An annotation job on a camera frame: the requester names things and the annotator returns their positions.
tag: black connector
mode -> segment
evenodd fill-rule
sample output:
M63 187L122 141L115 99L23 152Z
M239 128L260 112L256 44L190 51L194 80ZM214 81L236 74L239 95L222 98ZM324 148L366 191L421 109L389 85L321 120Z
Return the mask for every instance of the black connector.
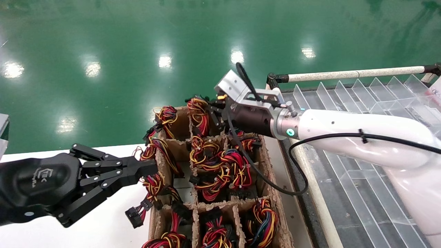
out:
M133 228L140 227L144 224L141 216L138 214L134 207L129 208L129 210L127 210L125 214L132 224Z
M172 191L170 190L170 185L165 184L161 191L158 192L158 195L170 195L171 193Z
M195 177L195 176L190 176L190 179L188 181L194 185L199 185L199 183L201 183L201 178Z
M242 189L228 189L228 194L231 196L237 196L240 199L255 199L258 197L256 187L252 186L250 188Z
M205 148L204 149L204 156L207 158L213 157L213 150L211 148Z
M153 206L155 206L156 210L161 210L164 205L161 200L157 200L153 202Z
M190 176L190 179L188 180L194 185L200 185L202 182L214 182L214 179L217 177L216 173L205 173L198 177Z
M198 127L193 126L192 130L193 130L193 136L199 136L199 137L202 137L202 133L201 133L201 131L199 130Z
M185 142L185 148L187 148L187 151L191 152L191 142L186 141Z
M262 143L260 143L260 141L254 141L251 145L257 148L262 147Z
M151 127L149 130L147 130L146 135L144 135L144 138L142 138L142 140L144 140L145 142L149 141L149 136L155 131L155 129L153 127Z
M224 227L227 230L227 233L225 234L227 239L229 239L232 243L239 241L232 225L226 224Z
M182 242L183 248L191 248L191 240L185 239L184 242Z
M177 213L181 218L192 221L193 212L180 202L174 202L172 205L173 212Z
M201 213L199 216L202 223L208 223L219 219L222 216L222 211L219 207L215 207L210 211Z
M141 206L143 206L143 207L144 207L144 210L147 212L147 211L150 210L150 208L153 207L153 204L152 204L149 200L144 199L144 200L141 202Z

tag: blue wire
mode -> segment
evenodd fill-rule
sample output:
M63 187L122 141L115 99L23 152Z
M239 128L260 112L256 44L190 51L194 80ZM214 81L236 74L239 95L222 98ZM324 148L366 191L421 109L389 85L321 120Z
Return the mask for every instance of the blue wire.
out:
M270 214L269 212L267 212L267 213L266 213L266 218L265 218L264 221L262 221L262 224L260 224L260 227L259 227L259 229L257 230L256 235L254 236L254 239L253 239L253 241L251 242L250 246L252 246L252 245L256 242L257 238L258 238L261 234L263 234L263 231L264 231L264 230L266 229L266 227L268 226L268 223L269 223L269 220L270 220L270 219L271 219L271 214Z

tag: cable tie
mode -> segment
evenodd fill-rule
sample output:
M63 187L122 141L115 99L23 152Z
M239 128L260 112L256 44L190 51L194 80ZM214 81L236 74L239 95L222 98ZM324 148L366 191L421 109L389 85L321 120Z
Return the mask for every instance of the cable tie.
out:
M368 141L367 141L366 136L364 135L364 132L361 128L359 129L359 133L361 134L360 137L361 137L361 140L363 141L363 144L366 144Z

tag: gripper logo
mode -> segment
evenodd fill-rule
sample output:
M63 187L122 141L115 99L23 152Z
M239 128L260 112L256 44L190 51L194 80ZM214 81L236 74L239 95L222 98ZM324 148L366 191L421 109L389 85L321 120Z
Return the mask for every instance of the gripper logo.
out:
M32 177L32 187L35 188L35 186L37 185L37 180L39 180L40 182L47 182L48 178L52 177L52 173L53 173L53 169L41 169L41 168L37 168L34 172L34 176Z

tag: cardboard box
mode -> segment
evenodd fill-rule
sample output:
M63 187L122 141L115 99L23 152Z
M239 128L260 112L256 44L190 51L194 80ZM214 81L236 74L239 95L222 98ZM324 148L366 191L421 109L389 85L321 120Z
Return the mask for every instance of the cardboard box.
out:
M190 141L190 137L193 135L192 128L193 123L191 117L188 114L186 107L178 107L178 120L171 127L172 133L178 139L166 139L164 131L161 131L158 135L160 139L164 139L168 147L175 157L176 161L181 165L183 171L186 172L184 179L173 179L172 173L164 160L164 156L159 151L156 154L156 160L158 163L158 170L164 174L165 183L174 186L188 186L188 188L182 192L190 192L189 197L181 195L184 204L193 211L193 224L192 224L192 248L201 247L201 223L199 222L199 215L203 212L209 211L214 207L220 207L223 212L223 218L228 221L234 227L236 235L238 237L238 248L245 247L245 234L243 232L243 227L240 224L240 213L250 209L253 204L256 203L256 199L246 199L241 200L232 197L229 201L222 201L216 203L204 203L198 200L198 193L188 182L190 173L197 176L203 173L198 169L193 163L189 161L189 151L187 150L186 141ZM256 136L255 134L245 134L247 136ZM273 171L273 166L270 164L268 150L266 149L265 140L263 136L258 135L261 139L262 147L258 149L256 160L258 161L258 168L262 171L272 182L275 182L275 176ZM218 143L224 149L228 147L229 143L232 142L232 137L221 132L220 135L206 137L204 140L212 140ZM294 247L292 242L292 235L289 232L288 225L286 223L286 218L282 206L282 201L280 193L268 186L261 178L258 178L255 171L252 172L252 178L256 181L256 187L259 194L259 199L265 198L269 199L271 202L272 209L275 210L278 216L278 222L275 231L275 237L273 238L272 248L292 248ZM153 238L160 238L161 235L169 230L169 223L171 219L171 199L162 199L164 207L162 210L156 210L152 208L150 210L150 228L149 228L149 240Z

